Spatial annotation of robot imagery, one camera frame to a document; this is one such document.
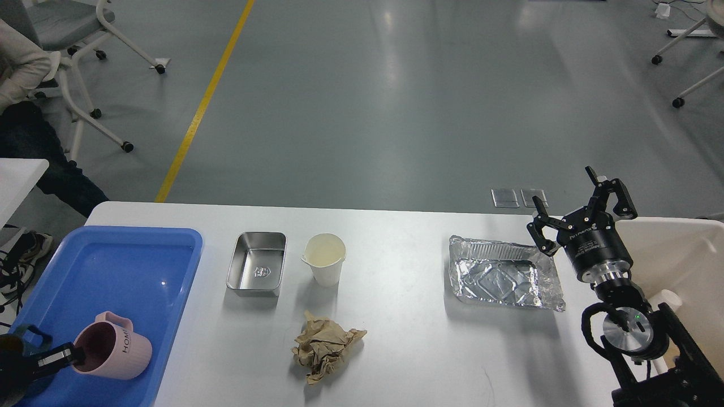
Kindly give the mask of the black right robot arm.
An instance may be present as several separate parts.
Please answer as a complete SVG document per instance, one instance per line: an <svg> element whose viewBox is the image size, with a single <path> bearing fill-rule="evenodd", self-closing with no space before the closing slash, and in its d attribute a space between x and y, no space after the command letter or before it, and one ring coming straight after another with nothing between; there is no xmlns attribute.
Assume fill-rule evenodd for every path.
<svg viewBox="0 0 724 407"><path fill-rule="evenodd" d="M577 280L599 299L582 312L581 332L613 369L613 405L721 406L722 378L673 308L653 307L632 280L634 261L615 226L638 216L625 184L585 170L594 185L588 203L557 219L533 196L527 230L544 255L563 248Z"/></svg>

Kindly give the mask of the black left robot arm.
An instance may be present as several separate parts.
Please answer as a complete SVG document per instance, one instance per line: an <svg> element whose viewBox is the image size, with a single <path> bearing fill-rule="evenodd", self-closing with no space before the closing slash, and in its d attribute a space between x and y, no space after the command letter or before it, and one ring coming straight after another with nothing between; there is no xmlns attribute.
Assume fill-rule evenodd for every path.
<svg viewBox="0 0 724 407"><path fill-rule="evenodd" d="M13 406L25 397L34 382L54 376L64 368L83 365L86 354L73 343L32 355L24 355L25 342L18 335L2 335L1 399L2 406Z"/></svg>

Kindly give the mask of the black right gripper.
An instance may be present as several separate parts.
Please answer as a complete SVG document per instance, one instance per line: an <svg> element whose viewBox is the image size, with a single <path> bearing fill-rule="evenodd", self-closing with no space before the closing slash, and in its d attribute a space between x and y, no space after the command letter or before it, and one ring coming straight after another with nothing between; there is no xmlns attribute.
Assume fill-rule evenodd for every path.
<svg viewBox="0 0 724 407"><path fill-rule="evenodd" d="M613 213L619 218L632 220L638 214L621 179L608 180L598 176L592 166L586 166L585 170L594 184L594 192L586 208L582 207L561 220L551 217L541 198L533 196L536 212L533 220L527 224L527 230L541 253L553 257L562 246L577 280L595 283L608 271L624 273L634 264L615 229L612 215L606 212L609 195L614 193L617 197ZM567 229L566 225L572 225L572 230ZM545 227L559 231L558 243L545 237Z"/></svg>

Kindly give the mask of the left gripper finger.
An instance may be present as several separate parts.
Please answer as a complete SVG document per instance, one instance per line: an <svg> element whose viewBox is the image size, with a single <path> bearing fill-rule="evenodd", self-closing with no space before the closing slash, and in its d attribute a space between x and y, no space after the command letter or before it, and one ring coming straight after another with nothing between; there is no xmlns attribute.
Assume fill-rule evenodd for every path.
<svg viewBox="0 0 724 407"><path fill-rule="evenodd" d="M83 363L85 363L85 351L82 348L60 345L26 357L23 361L23 373L56 374L60 369Z"/></svg>

